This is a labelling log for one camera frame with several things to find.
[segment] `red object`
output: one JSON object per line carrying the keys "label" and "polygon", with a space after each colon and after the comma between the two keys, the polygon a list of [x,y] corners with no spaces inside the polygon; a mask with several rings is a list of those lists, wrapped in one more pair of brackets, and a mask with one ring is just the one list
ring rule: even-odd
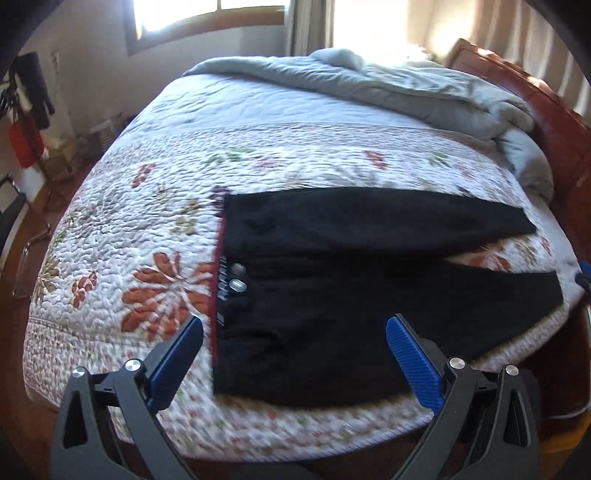
{"label": "red object", "polygon": [[25,116],[10,126],[8,139],[23,168],[28,168],[39,160],[45,149],[41,134],[30,116]]}

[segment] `hanging clothes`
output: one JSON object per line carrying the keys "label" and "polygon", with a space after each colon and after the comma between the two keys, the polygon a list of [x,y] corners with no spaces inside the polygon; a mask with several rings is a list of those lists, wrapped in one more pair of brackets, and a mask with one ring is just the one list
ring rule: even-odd
{"label": "hanging clothes", "polygon": [[31,102],[31,114],[38,130],[49,128],[49,115],[56,113],[49,98],[47,85],[41,71],[37,52],[18,56],[12,62],[11,70],[16,73],[25,87],[25,93]]}

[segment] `sunlight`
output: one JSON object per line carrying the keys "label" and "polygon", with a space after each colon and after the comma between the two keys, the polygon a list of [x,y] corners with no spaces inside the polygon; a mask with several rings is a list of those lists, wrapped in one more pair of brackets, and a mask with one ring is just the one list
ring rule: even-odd
{"label": "sunlight", "polygon": [[216,10],[217,0],[134,0],[136,24],[148,31],[159,30],[184,18]]}
{"label": "sunlight", "polygon": [[408,0],[335,0],[335,47],[393,65],[408,56]]}
{"label": "sunlight", "polygon": [[222,0],[222,8],[287,7],[290,0]]}

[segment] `silver button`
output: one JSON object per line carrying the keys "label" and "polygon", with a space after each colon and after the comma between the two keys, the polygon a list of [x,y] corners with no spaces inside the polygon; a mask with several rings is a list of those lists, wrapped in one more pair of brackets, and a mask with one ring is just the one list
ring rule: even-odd
{"label": "silver button", "polygon": [[512,377],[516,377],[519,374],[519,369],[515,365],[507,365],[505,367],[505,372]]}
{"label": "silver button", "polygon": [[140,362],[138,359],[136,358],[132,358],[131,360],[127,360],[125,362],[125,369],[128,372],[135,372],[136,370],[139,370],[139,368],[142,366],[142,362]]}
{"label": "silver button", "polygon": [[461,370],[466,366],[466,362],[461,358],[455,356],[454,358],[450,358],[449,365],[450,367],[455,368],[456,370]]}
{"label": "silver button", "polygon": [[84,377],[85,373],[86,371],[84,370],[84,367],[76,367],[74,370],[72,370],[72,376],[74,378]]}
{"label": "silver button", "polygon": [[238,293],[242,293],[246,291],[246,284],[242,280],[238,280],[237,278],[233,278],[230,280],[230,288]]}
{"label": "silver button", "polygon": [[235,263],[230,267],[230,271],[234,275],[241,277],[242,275],[244,275],[246,273],[246,267],[240,263]]}

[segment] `window frame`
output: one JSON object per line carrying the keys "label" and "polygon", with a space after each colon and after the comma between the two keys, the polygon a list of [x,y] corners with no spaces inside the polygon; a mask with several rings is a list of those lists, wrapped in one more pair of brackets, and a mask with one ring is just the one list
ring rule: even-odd
{"label": "window frame", "polygon": [[134,0],[124,2],[124,29],[128,56],[155,47],[162,43],[200,33],[225,30],[227,28],[254,27],[258,25],[283,25],[285,8],[242,7],[221,9],[221,0],[217,0],[218,10],[207,14],[186,18],[160,30],[146,32],[138,38],[135,22]]}

